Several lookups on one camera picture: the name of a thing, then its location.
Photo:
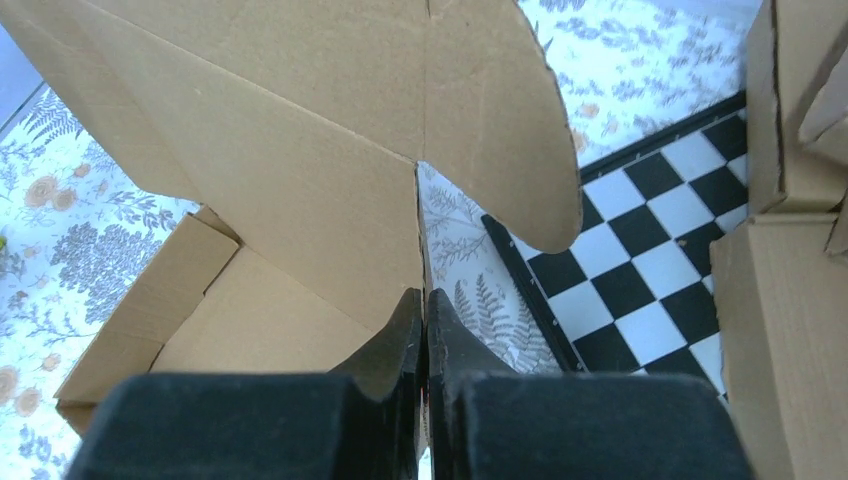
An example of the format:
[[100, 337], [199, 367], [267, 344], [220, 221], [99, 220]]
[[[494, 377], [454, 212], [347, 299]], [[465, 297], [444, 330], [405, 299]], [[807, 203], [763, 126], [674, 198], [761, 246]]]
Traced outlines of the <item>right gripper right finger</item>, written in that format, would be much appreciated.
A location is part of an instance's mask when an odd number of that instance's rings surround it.
[[470, 448], [463, 389], [471, 380], [516, 371], [460, 320], [442, 289], [427, 298], [428, 428], [436, 479], [468, 479]]

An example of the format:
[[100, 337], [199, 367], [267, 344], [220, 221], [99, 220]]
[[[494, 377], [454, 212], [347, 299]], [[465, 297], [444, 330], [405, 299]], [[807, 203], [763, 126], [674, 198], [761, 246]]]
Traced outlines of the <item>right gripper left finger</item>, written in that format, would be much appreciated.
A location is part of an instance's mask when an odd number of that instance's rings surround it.
[[415, 479], [421, 433], [423, 299], [400, 297], [386, 325], [331, 370], [352, 379], [342, 403], [339, 479]]

